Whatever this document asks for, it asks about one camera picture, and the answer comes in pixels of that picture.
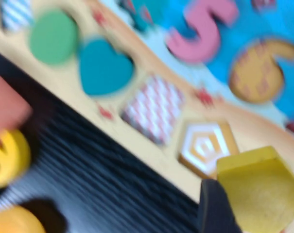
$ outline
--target dark fabric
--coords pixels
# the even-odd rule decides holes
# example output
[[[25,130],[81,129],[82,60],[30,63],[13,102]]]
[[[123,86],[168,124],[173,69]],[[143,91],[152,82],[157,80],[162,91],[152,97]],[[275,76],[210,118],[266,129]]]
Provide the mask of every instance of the dark fabric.
[[[32,166],[0,209],[24,205],[47,233],[198,233],[199,222],[202,233],[235,232],[218,185],[203,182],[198,217],[196,203],[1,56],[0,75],[34,109],[22,128]]]
[[[201,233],[242,233],[225,190],[218,181],[212,179],[202,181],[198,226]]]

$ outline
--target blue painted background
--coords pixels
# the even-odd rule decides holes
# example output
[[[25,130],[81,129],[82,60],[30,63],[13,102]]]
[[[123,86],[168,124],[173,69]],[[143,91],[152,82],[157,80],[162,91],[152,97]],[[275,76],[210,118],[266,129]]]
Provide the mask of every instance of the blue painted background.
[[[188,38],[196,37],[183,17],[183,11],[189,0],[132,0],[136,14],[123,5],[134,21],[135,28],[141,32],[150,30],[152,24],[145,21],[139,11],[146,6],[152,16],[154,25],[164,29],[175,27]],[[280,37],[294,43],[294,0],[277,0],[277,7],[258,12],[254,10],[251,0],[235,0],[240,17],[232,28],[217,23],[221,34],[221,47],[214,59],[206,66],[222,83],[227,84],[232,63],[239,52],[254,39]],[[285,88],[274,101],[276,107],[294,120],[294,64],[278,59],[285,77]]]

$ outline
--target pink block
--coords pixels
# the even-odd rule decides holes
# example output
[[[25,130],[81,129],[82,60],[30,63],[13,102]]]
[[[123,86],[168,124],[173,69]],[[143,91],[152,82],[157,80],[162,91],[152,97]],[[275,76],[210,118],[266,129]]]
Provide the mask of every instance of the pink block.
[[[0,132],[20,127],[31,112],[30,105],[0,76]]]
[[[220,46],[220,35],[212,14],[230,25],[236,20],[239,10],[231,0],[196,0],[189,9],[185,14],[186,21],[198,32],[200,38],[189,40],[173,29],[167,47],[183,62],[208,62]]]

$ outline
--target yellow number 6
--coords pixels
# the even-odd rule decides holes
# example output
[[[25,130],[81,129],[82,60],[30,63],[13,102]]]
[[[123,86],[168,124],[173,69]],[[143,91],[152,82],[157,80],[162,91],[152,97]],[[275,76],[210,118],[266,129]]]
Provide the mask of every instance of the yellow number 6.
[[[0,140],[0,188],[4,188],[28,168],[30,148],[18,130],[3,131]]]

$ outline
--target wooden shape puzzle board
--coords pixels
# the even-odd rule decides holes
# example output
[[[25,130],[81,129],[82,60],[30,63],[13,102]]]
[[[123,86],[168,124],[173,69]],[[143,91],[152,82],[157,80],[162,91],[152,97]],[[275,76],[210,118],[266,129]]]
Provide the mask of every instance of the wooden shape puzzle board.
[[[105,28],[93,19],[88,5],[102,12]],[[81,38],[102,35],[115,48],[132,57],[135,62],[133,81],[114,95],[92,98],[85,94],[76,56],[59,66],[48,66],[36,60],[28,47],[30,29],[13,34],[3,33],[0,28],[0,53],[196,202],[200,196],[201,178],[178,161],[184,126],[189,121],[225,121],[230,125],[235,137],[233,141],[240,152],[271,145],[294,172],[294,138],[290,134],[270,121],[227,102],[213,100],[214,107],[206,108],[193,97],[194,87],[167,68],[110,10],[96,1],[88,1],[88,5],[80,0],[33,1],[35,16],[59,6],[76,20]],[[173,85],[183,96],[183,105],[170,137],[159,140],[160,144],[152,142],[121,118],[123,108],[153,76]],[[112,108],[113,120],[99,114],[98,104],[104,109]]]

